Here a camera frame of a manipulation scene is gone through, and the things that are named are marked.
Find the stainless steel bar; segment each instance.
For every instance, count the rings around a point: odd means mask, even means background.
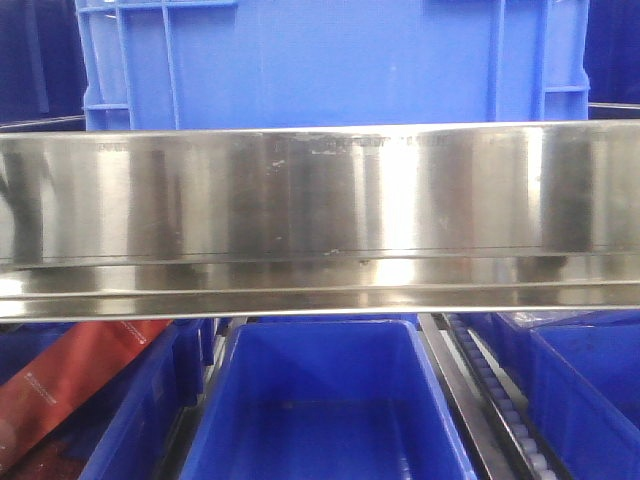
[[[622,120],[640,118],[640,105],[633,103],[590,103],[589,118],[594,120]]]
[[[468,437],[467,447],[473,450],[478,473],[488,480],[516,480],[511,464],[500,448],[498,438],[487,422],[478,399],[466,383],[451,351],[436,327],[431,315],[420,315],[420,327],[426,339],[425,347],[431,352],[443,379],[443,389],[461,420],[461,432]]]
[[[638,306],[639,134],[3,134],[0,321]]]
[[[24,120],[0,124],[0,133],[13,132],[73,132],[85,129],[84,115],[55,117],[41,120]]]

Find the metal rail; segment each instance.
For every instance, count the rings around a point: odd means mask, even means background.
[[[0,322],[640,304],[640,122],[0,135]]]

